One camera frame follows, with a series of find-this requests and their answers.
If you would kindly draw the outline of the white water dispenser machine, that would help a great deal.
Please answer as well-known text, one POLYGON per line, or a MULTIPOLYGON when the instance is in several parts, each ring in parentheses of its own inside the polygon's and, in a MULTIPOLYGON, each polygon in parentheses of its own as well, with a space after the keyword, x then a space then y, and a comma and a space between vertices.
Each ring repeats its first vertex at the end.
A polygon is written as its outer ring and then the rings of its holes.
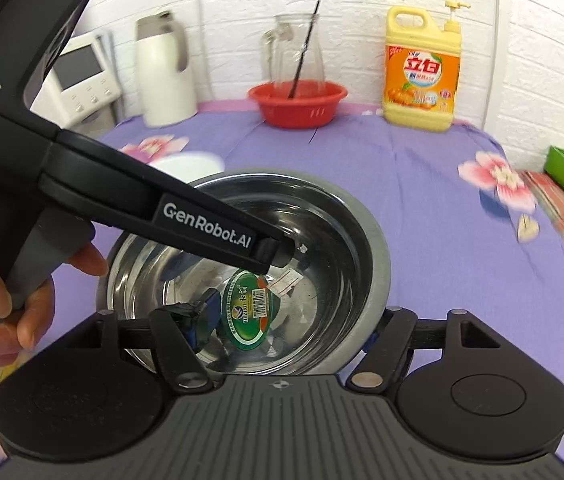
POLYGON ((116 126, 122 88, 102 39, 88 32, 69 40, 32 102, 34 114, 93 139, 116 126))

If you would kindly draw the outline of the red plastic basket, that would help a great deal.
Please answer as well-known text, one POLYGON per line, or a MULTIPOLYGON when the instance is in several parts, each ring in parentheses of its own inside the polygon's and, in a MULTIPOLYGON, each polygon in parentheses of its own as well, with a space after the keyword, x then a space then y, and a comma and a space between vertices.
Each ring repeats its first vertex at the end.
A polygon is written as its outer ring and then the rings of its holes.
POLYGON ((288 97, 292 84, 267 82, 253 87, 247 96, 254 101, 262 118, 269 125, 281 129, 314 129, 327 125, 335 116, 340 101, 348 91, 341 84, 301 79, 297 96, 288 97))

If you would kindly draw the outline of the white bowl red pattern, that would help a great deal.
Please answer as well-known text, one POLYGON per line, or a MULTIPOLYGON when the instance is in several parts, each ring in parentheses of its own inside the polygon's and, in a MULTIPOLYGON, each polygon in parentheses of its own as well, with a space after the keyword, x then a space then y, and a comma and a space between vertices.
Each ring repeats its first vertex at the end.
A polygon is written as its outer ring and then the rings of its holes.
POLYGON ((169 177, 191 183, 224 172, 224 160, 209 152, 181 152, 152 160, 150 166, 169 177))

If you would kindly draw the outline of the white thermos jug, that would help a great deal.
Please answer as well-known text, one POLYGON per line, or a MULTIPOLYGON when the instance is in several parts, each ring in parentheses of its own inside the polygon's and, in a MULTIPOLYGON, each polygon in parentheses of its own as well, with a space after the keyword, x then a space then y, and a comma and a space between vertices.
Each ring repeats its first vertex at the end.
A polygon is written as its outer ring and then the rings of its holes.
POLYGON ((170 11, 136 23, 136 81, 148 128, 184 122, 197 113, 188 36, 170 11))

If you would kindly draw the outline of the purple floral tablecloth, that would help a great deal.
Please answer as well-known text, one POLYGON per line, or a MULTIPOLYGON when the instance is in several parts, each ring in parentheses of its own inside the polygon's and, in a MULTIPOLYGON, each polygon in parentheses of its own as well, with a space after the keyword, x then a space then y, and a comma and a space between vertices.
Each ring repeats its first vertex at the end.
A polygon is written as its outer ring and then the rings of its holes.
MULTIPOLYGON (((473 127, 398 129, 342 115, 318 130, 280 130, 255 112, 210 112, 165 129, 230 170, 291 169, 355 195, 372 212, 392 262, 389 301, 426 318, 469 310, 564 384, 564 240, 535 212, 539 235, 520 243, 458 168, 498 143, 473 127)), ((564 460, 564 438, 559 448, 564 460)))

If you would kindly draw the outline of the yellow dish soap bottle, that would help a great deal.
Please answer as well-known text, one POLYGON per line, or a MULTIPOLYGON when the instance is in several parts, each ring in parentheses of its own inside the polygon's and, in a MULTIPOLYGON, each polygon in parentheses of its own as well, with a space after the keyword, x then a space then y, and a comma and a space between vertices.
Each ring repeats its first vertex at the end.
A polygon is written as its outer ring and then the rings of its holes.
POLYGON ((442 26, 413 6, 387 12, 383 115, 393 125, 444 132, 453 122, 462 44, 456 12, 469 5, 445 6, 450 15, 442 26))

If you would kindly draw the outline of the clear glass pitcher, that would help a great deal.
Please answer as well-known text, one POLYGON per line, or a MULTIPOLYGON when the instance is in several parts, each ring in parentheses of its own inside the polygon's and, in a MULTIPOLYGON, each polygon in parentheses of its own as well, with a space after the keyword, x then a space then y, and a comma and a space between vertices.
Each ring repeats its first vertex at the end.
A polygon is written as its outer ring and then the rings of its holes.
MULTIPOLYGON (((262 72, 274 84, 292 83, 300 51, 312 13, 279 14, 272 29, 262 35, 262 72)), ((319 41, 319 14, 310 38, 302 74, 299 80, 325 82, 324 64, 319 41)))

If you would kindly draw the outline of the stainless steel bowl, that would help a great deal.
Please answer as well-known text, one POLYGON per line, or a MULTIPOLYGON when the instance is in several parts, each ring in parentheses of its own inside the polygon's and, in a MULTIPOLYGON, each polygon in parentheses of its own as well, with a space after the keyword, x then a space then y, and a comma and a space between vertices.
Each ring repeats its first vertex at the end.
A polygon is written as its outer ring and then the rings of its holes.
MULTIPOLYGON (((236 325, 219 324, 198 352, 208 374, 332 374, 355 359, 380 322, 390 285, 382 229, 354 196, 318 178, 291 172, 226 172, 195 187, 278 226, 295 242, 285 266, 266 273, 274 317, 256 348, 232 341, 236 325)), ((199 300, 204 292, 238 292, 234 266, 122 234, 96 292, 99 309, 122 320, 199 300)))

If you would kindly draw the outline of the black straw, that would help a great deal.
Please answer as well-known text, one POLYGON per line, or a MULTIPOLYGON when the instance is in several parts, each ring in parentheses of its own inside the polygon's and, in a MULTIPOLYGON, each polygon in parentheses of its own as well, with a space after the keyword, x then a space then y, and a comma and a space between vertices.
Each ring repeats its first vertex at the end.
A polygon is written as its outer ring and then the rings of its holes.
POLYGON ((307 51, 309 49, 310 38, 311 38, 311 35, 312 35, 312 30, 314 29, 314 23, 316 22, 316 19, 318 18, 320 4, 321 4, 321 0, 317 0, 316 5, 314 6, 314 12, 312 12, 312 14, 311 14, 311 18, 310 18, 309 25, 308 25, 308 30, 307 30, 307 33, 306 33, 305 40, 303 42, 302 50, 300 51, 299 61, 298 61, 296 71, 295 71, 295 75, 294 75, 294 78, 293 78, 293 81, 292 81, 291 90, 290 90, 290 92, 288 92, 288 99, 289 100, 294 99, 295 96, 296 96, 299 78, 300 78, 300 75, 302 74, 302 69, 303 69, 303 66, 304 66, 306 54, 307 54, 307 51))

